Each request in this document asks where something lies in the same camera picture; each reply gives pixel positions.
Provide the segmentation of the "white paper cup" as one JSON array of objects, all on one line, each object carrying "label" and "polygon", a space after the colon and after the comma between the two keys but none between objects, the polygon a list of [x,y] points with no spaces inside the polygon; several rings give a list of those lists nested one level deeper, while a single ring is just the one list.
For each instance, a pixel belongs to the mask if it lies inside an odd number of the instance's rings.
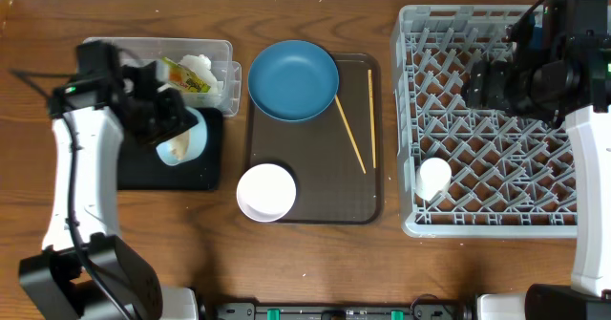
[{"label": "white paper cup", "polygon": [[452,169],[440,158],[424,160],[415,173],[415,194],[429,202],[435,196],[446,193],[450,187]]}]

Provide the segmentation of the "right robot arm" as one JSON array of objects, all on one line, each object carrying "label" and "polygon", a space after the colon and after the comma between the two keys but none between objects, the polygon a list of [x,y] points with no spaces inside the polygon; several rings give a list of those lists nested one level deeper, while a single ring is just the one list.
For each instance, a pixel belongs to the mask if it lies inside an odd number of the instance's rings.
[{"label": "right robot arm", "polygon": [[523,294],[483,294],[478,319],[607,319],[610,316],[609,0],[538,0],[511,27],[510,62],[474,64],[461,95],[472,109],[563,126],[571,144],[578,234],[571,283],[533,284]]}]

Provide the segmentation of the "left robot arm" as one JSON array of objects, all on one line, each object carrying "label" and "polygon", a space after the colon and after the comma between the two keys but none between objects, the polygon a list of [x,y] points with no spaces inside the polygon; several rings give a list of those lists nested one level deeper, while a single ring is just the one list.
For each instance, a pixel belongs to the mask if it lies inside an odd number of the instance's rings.
[{"label": "left robot arm", "polygon": [[203,143],[207,127],[156,63],[124,65],[120,54],[103,40],[79,45],[75,73],[45,96],[57,152],[53,214],[39,254],[19,264],[19,283],[47,319],[196,319],[195,292],[163,286],[122,240],[116,170],[126,136]]}]

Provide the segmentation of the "light blue bowl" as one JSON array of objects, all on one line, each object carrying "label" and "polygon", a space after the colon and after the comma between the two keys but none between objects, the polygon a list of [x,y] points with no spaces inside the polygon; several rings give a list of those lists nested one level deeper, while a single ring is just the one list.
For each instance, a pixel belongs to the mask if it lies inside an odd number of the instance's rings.
[{"label": "light blue bowl", "polygon": [[186,110],[195,117],[197,124],[187,130],[190,132],[190,144],[185,158],[183,160],[176,160],[169,153],[168,140],[156,147],[158,157],[168,166],[176,166],[198,158],[203,153],[208,141],[208,129],[202,114],[192,107],[187,107]]}]

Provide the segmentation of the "dark blue plate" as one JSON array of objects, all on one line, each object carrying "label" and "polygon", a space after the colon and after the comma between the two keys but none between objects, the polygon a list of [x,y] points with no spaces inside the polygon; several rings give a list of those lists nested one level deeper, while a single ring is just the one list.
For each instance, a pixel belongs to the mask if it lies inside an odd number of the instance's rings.
[{"label": "dark blue plate", "polygon": [[269,117],[302,122],[319,116],[339,91],[338,67],[322,47],[286,40],[262,50],[248,72],[248,92]]}]

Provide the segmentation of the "pink white bowl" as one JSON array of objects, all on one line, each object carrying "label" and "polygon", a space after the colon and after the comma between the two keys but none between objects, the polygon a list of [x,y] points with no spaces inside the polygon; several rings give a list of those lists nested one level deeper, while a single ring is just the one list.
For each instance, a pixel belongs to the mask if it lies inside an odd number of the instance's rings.
[{"label": "pink white bowl", "polygon": [[293,207],[297,185],[282,166],[262,163],[248,169],[240,178],[236,199],[242,213],[260,223],[280,220]]}]

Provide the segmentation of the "yellow snack wrapper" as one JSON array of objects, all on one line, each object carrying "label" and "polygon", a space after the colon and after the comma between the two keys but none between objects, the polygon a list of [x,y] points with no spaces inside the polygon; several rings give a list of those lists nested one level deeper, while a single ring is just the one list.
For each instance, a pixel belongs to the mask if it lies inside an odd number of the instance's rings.
[{"label": "yellow snack wrapper", "polygon": [[185,93],[207,93],[211,89],[195,72],[167,57],[157,60],[156,78]]}]

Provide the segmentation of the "white napkin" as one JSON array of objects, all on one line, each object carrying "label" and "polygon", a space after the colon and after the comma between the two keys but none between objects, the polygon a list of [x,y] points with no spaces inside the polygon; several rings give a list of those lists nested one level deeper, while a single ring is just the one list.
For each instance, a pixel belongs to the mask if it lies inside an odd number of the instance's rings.
[{"label": "white napkin", "polygon": [[222,83],[213,75],[211,60],[204,54],[185,55],[179,64],[193,72],[202,82],[199,93],[217,95],[221,91]]}]

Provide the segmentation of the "rice food scraps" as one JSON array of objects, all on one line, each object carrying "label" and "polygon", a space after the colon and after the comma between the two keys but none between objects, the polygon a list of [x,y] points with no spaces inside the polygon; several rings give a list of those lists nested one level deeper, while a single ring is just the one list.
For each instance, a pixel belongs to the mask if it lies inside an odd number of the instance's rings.
[{"label": "rice food scraps", "polygon": [[168,151],[176,160],[183,160],[190,144],[190,132],[185,131],[167,141]]}]

